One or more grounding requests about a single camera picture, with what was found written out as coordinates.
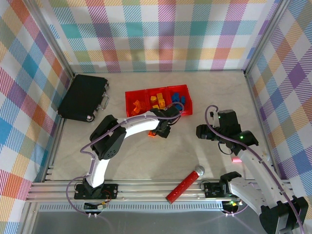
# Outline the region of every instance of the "red cylinder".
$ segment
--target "red cylinder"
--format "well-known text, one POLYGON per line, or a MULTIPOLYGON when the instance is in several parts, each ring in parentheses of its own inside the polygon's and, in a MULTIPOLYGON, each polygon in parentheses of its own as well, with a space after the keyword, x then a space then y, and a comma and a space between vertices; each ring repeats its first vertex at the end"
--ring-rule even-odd
POLYGON ((177 200, 181 194, 198 179, 198 177, 198 172, 192 171, 168 196, 166 196, 167 201, 169 201, 170 204, 174 203, 174 201, 177 200))

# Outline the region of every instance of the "metal rail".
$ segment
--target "metal rail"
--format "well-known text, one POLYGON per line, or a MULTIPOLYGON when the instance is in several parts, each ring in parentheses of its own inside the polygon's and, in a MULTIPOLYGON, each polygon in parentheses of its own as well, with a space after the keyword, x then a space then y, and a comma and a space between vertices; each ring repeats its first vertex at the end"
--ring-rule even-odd
MULTIPOLYGON (((118 184, 117 199, 112 202, 124 201, 147 201, 147 202, 163 202, 165 197, 171 192, 181 180, 109 180, 106 184, 118 184)), ((200 189, 202 180, 197 180, 191 185, 177 201, 231 201, 231 197, 214 197, 205 198, 204 191, 200 189)), ((260 189, 255 180, 247 180, 256 189, 260 189)), ((289 188, 289 181, 283 181, 289 188)), ((26 202, 66 202, 66 187, 69 181, 47 181, 45 183, 33 183, 26 202)), ((99 200, 74 200, 75 184, 69 187, 69 197, 71 201, 88 201, 93 202, 99 200)))

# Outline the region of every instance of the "black briefcase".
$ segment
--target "black briefcase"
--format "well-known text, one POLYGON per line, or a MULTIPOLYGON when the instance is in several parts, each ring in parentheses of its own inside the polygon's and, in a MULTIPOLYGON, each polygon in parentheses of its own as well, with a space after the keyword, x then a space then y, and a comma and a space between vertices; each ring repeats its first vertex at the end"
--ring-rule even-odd
POLYGON ((102 77, 76 75, 58 108, 59 116, 92 122, 108 85, 107 79, 102 77))

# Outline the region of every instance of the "red marker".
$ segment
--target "red marker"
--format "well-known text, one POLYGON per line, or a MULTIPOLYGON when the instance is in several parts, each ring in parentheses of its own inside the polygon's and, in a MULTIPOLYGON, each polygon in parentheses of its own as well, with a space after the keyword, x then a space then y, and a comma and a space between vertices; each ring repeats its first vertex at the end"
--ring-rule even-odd
POLYGON ((204 173, 204 167, 196 166, 194 171, 192 171, 168 196, 166 196, 167 201, 169 201, 170 204, 174 203, 174 201, 177 200, 181 194, 204 173))

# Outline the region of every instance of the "silver cap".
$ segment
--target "silver cap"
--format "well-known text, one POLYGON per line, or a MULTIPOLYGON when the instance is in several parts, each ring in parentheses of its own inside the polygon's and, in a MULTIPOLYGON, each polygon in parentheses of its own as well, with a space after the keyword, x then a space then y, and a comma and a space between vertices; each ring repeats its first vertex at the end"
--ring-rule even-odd
POLYGON ((196 171, 199 176, 202 176, 205 173, 205 168, 198 165, 195 167, 194 171, 196 171))

